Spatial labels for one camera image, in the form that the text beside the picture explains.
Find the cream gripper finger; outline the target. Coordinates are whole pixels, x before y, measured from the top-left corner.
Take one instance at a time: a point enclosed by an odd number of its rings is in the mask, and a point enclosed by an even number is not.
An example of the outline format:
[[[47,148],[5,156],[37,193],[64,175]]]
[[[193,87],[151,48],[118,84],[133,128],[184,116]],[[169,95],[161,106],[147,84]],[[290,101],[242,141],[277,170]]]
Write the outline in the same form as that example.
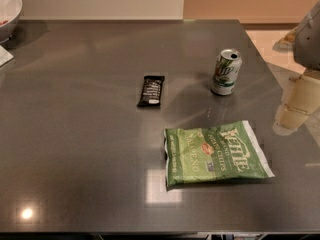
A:
[[[273,130],[280,136],[296,132],[320,107],[320,71],[306,69],[285,82],[281,105],[275,115]]]

